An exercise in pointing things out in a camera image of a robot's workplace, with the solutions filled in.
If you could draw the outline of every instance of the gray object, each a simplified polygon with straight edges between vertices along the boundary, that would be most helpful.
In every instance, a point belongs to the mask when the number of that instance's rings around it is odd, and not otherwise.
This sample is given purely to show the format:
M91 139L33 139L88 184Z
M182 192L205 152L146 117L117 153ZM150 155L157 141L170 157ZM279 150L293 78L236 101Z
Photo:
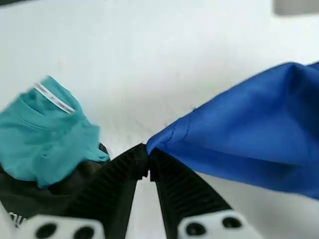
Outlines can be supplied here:
M319 13L319 0L273 0L273 7L278 15Z

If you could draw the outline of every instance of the white label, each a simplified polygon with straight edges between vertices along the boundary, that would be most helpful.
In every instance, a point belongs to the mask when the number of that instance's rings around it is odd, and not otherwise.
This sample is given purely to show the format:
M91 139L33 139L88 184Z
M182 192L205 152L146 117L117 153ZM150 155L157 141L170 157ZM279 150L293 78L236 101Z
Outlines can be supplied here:
M36 83L34 88L39 91L44 97L46 97L49 101L59 107L61 110L67 112L68 114L72 114L75 110L69 107L66 103L57 98L54 94L52 94L44 85L40 83Z

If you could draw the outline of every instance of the blue fabric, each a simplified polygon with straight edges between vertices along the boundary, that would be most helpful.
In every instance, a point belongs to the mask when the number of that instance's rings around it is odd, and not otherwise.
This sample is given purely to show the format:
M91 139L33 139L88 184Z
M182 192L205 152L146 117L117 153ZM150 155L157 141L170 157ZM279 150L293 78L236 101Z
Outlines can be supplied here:
M147 143L194 171L319 199L319 63L266 70Z
M64 112L36 89L21 94L0 114L0 164L13 178L45 188L80 162L109 156L98 148L99 127L88 122L71 93L51 77L42 84L75 112Z

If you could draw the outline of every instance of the teal shirt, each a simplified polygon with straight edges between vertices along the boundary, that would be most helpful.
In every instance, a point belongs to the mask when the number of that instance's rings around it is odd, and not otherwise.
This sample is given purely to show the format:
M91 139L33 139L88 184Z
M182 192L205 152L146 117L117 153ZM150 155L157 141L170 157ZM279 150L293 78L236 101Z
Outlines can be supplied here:
M33 88L0 114L0 164L39 188L61 181L84 160L109 160L98 148L99 127L88 122L71 93L51 77L42 85L75 112L66 113Z

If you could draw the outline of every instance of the screw hole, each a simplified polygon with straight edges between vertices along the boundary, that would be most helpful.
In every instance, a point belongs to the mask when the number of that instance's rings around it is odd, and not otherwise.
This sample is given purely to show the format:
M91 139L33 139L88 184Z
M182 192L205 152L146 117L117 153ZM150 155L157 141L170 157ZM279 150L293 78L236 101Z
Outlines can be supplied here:
M200 236L206 233L206 229L202 224L190 223L186 227L186 233L189 236Z
M237 218L225 218L223 220L223 225L225 228L240 228L241 227L241 223Z
M39 239L49 238L55 233L56 224L55 223L47 223L41 226L35 233L36 237Z
M74 239L91 239L94 235L94 230L91 227L82 227L74 234Z

